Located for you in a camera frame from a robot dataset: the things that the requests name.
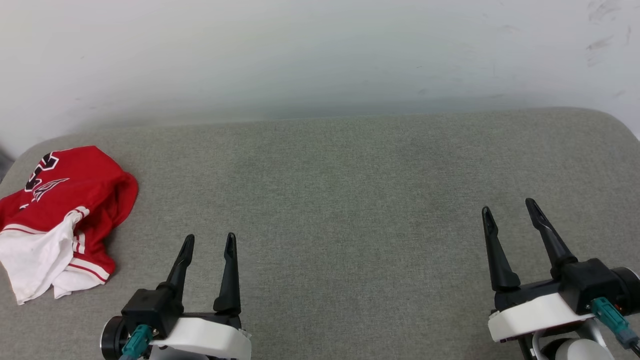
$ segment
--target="red stripe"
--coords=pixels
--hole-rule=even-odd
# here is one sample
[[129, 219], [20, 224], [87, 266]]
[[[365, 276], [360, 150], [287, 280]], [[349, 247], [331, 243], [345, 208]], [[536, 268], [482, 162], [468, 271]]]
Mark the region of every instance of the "red stripe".
[[82, 216], [82, 217], [80, 218], [80, 220], [84, 219], [84, 216], [85, 216], [85, 215], [84, 215], [84, 211], [80, 211], [80, 210], [78, 210], [77, 208], [73, 209], [72, 211], [75, 211], [76, 213], [79, 213], [79, 214], [80, 214], [80, 216]]
[[78, 266], [78, 265], [75, 265], [75, 264], [69, 264], [69, 266], [73, 266], [74, 268], [78, 268], [78, 269], [82, 269], [82, 270], [88, 271], [88, 272], [92, 273], [93, 275], [95, 275], [98, 279], [100, 279], [100, 280], [102, 280], [104, 282], [107, 282], [107, 280], [101, 278], [100, 275], [96, 274], [95, 271], [93, 271], [91, 269], [87, 269], [87, 268], [85, 268], [83, 266]]
[[6, 227], [3, 229], [3, 231], [5, 230], [16, 230], [16, 231], [22, 231], [23, 233], [27, 233], [27, 234], [31, 234], [31, 235], [44, 235], [44, 234], [36, 234], [36, 233], [30, 233], [29, 231], [26, 230], [22, 230], [22, 229], [14, 229], [12, 227]]

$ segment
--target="white fabric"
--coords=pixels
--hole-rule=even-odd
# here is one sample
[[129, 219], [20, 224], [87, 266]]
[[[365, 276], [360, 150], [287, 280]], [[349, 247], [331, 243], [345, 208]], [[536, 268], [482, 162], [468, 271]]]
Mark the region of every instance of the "white fabric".
[[104, 283], [68, 266], [73, 258], [74, 227], [82, 218], [82, 213], [71, 211], [48, 233], [23, 225], [7, 225], [0, 232], [0, 262], [18, 305], [39, 297], [52, 284], [57, 299]]

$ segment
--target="black wheel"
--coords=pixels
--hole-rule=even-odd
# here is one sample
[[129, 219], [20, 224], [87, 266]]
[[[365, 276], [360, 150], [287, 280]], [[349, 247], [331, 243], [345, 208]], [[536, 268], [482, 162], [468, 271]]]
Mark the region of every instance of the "black wheel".
[[105, 360], [118, 360], [122, 355], [122, 348], [127, 344], [129, 332], [122, 316], [112, 317], [102, 330], [100, 350]]

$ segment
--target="teal connector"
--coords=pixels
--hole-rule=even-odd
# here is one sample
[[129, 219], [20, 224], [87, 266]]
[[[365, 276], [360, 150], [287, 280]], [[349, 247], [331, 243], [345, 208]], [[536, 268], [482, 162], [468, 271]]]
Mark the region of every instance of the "teal connector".
[[623, 348], [629, 349], [638, 343], [638, 335], [629, 329], [629, 322], [605, 297], [591, 301], [591, 312], [616, 336]]
[[127, 344], [122, 349], [122, 356], [120, 359], [135, 360], [140, 358], [153, 338], [154, 335], [150, 326], [138, 325], [133, 334], [131, 334], [129, 341], [127, 341]]

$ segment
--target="red fabric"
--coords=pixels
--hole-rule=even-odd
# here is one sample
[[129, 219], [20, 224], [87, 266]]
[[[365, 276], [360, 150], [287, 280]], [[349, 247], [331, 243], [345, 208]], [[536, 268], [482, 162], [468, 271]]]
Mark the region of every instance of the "red fabric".
[[109, 275], [115, 262], [103, 239], [131, 212], [138, 183], [95, 146], [45, 155], [21, 191], [0, 200], [0, 229], [23, 225], [48, 232], [76, 208], [89, 210], [76, 225], [84, 233], [84, 254], [74, 243], [74, 257], [103, 268]]

